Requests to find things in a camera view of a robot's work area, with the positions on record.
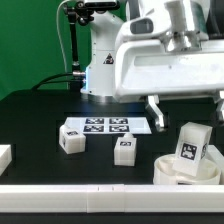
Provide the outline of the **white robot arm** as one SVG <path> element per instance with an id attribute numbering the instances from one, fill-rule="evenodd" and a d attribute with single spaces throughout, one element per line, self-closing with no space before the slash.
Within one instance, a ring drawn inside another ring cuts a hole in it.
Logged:
<path id="1" fill-rule="evenodd" d="M 224 124 L 224 0 L 84 0 L 93 12 L 82 93 L 145 103 L 162 131 L 161 100 L 211 97 Z"/>

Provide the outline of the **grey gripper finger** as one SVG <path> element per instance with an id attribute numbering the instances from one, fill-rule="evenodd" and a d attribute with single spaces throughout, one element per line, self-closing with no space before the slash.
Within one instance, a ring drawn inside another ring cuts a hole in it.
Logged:
<path id="1" fill-rule="evenodd" d="M 214 97 L 216 108 L 216 119 L 219 124 L 224 124 L 224 90 L 220 90 Z"/>

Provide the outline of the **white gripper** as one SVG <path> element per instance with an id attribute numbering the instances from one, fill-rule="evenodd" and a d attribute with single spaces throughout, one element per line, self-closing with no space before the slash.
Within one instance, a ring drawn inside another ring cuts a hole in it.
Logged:
<path id="1" fill-rule="evenodd" d="M 224 39 L 203 41 L 196 51 L 168 52 L 161 38 L 169 27 L 135 19 L 121 26 L 115 42 L 113 96 L 120 102 L 146 97 L 145 109 L 158 132 L 165 130 L 159 97 L 203 97 L 224 90 Z"/>

